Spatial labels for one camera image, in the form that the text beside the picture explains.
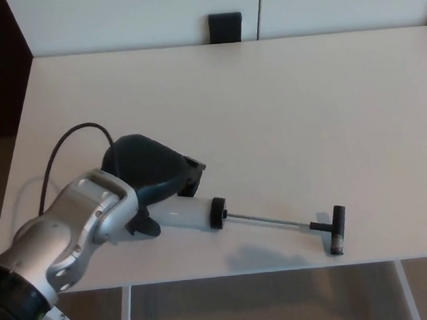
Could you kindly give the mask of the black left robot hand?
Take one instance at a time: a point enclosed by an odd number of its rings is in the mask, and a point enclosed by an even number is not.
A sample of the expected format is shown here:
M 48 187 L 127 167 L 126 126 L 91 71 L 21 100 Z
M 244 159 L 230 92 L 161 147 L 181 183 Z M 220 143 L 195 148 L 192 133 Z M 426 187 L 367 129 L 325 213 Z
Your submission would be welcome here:
M 148 207 L 173 195 L 193 197 L 206 165 L 144 135 L 124 135 L 103 155 L 101 170 L 130 185 L 139 210 L 126 225 L 134 235 L 158 237 L 161 227 L 150 218 Z

